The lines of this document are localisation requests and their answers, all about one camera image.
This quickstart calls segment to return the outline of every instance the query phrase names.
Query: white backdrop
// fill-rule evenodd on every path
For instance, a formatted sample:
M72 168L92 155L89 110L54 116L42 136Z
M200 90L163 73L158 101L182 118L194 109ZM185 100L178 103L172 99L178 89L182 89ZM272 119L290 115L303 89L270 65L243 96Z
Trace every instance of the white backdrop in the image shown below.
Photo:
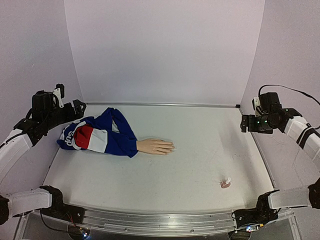
M253 114L252 99L263 84L280 84L320 99L320 1L268 0L265 3L259 43L249 82L242 100L245 114ZM320 124L319 106L313 100L280 87L284 108L295 108L308 122ZM276 130L255 135L263 150L277 188L291 189L314 184L319 171L295 141ZM320 211L311 207L294 210L302 239L319 239Z
M235 105L264 0L64 0L87 102Z

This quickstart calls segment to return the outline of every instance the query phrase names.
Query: robotic arm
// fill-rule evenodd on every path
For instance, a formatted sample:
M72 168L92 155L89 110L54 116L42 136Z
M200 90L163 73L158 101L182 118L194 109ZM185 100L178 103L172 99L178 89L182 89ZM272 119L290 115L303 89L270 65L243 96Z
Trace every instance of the robotic arm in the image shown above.
M35 146L49 130L84 116L86 104L74 100L72 104L63 104L65 96L63 84L57 84L52 91L38 91L32 97L32 108L25 118L13 128L6 140L0 145L0 184L18 159ZM75 222L83 215L83 209L63 203L60 190L52 186L0 195L0 225L9 218L19 216L36 209L43 209L46 215L72 214Z
M241 131L272 134L274 129L292 138L320 170L320 134L293 108L282 108L278 94L259 94L252 101L255 115L242 115ZM232 213L237 228L256 229L260 224L278 219L280 208L313 207L320 209L320 178L304 187L275 190L259 196L256 208L239 209Z

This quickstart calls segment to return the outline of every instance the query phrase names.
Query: white table surface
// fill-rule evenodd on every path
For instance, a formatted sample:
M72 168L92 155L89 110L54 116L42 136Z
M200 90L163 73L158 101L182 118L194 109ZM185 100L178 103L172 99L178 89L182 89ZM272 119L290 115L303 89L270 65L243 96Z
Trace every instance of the white table surface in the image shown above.
M89 105L85 115L119 109L139 140L173 141L167 156L134 158L60 149L45 179L72 205L126 212L221 212L252 208L273 190L236 108ZM222 189L221 180L231 178Z

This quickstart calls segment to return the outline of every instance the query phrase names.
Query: black cable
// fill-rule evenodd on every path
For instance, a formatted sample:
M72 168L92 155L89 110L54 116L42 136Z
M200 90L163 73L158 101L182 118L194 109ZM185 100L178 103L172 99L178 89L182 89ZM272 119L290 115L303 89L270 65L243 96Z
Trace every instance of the black cable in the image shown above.
M53 102L53 103L55 103L55 106L54 106L54 107L59 106L59 99L58 99L58 97L57 97L55 94L53 94L53 97L54 97L54 99L55 99L55 102Z
M244 215L235 217L235 216L233 216L234 214L235 214L234 212L231 214L231 218L233 218L233 219L238 219L238 218L243 218L243 217L245 217Z
M49 97L49 99L50 99L50 105L53 103L53 101L52 101L52 98L51 97ZM30 115L31 115L31 109L28 111L28 113L26 114L26 117L25 118L29 118L30 117ZM40 126L42 126L42 124L44 124L45 122L46 122L46 120L47 120L47 118L49 117L49 115L50 115L50 112L48 111L48 113L47 113L47 115L45 116L45 118L44 118L44 120L42 121L42 123L39 125L39 126L37 126L38 128L40 127ZM12 136L12 137L10 137L8 140L6 140L4 143L2 143L1 145L0 145L0 149L4 146L4 145L6 145L8 142L10 142L12 139L15 139L16 137L19 137L19 136L21 136L21 135L24 135L24 134L29 134L29 133L32 133L32 132L34 132L35 130L30 130L30 131L26 131L26 132L20 132L20 133L18 133L18 134L16 134L16 135L14 135L14 136Z
M23 212L23 213L14 215L14 216L12 216L12 217L13 217L13 218L19 218L19 217L26 216L26 215L28 215L28 214L30 214L30 213L32 213L32 211Z
M57 232L61 232L61 233L65 233L65 234L69 234L70 232L68 230L62 230L62 229L56 229L56 228L53 228L53 227L50 227L46 224L45 220L44 220L44 217L42 215L42 212L40 210L40 217L41 217L41 220L42 220L42 223L50 230L53 230L53 231L57 231ZM73 232L72 234L79 234L79 235L82 235L81 232Z
M42 220L43 224L44 224L48 229L51 229L51 230L53 230L53 231L57 231L57 232L66 233L66 234L68 234L68 233L69 233L69 232L68 232L68 231L66 231L66 230L62 230L62 229L55 229L55 228L52 228L52 227L48 226L48 225L46 224L45 220L44 220L44 217L42 216L42 212L41 212L41 210L40 210L40 217L41 217L41 220Z
M315 97L311 96L310 94L304 92L304 91L300 91L300 90L297 90L297 89L293 89L293 88L290 88L290 87L287 87L287 86L283 86L283 85L278 85L278 84L266 84L266 85L263 85L262 87L260 87L259 89L259 92L258 92L258 97L260 97L261 95L261 90L264 88L264 87L282 87L282 88L285 88L285 89L289 89L289 90L292 90L292 91L295 91L295 92L298 92L298 93L301 93L303 95L305 95L306 97L310 98L310 99L313 99L319 106L320 106L320 101L318 101Z

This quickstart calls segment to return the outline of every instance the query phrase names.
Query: white stripe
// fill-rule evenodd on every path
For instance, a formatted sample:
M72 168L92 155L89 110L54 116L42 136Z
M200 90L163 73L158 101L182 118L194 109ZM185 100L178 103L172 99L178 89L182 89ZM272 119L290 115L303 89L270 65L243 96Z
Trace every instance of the white stripe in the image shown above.
M104 153L108 144L108 132L106 130L93 129L89 140L88 150Z
M118 126L113 120L112 120L112 132L119 133Z
M60 140L65 140L65 130L66 130L66 128L68 128L70 125L68 125L68 126L66 126L63 130L62 130L62 134L61 134L61 136L60 136Z

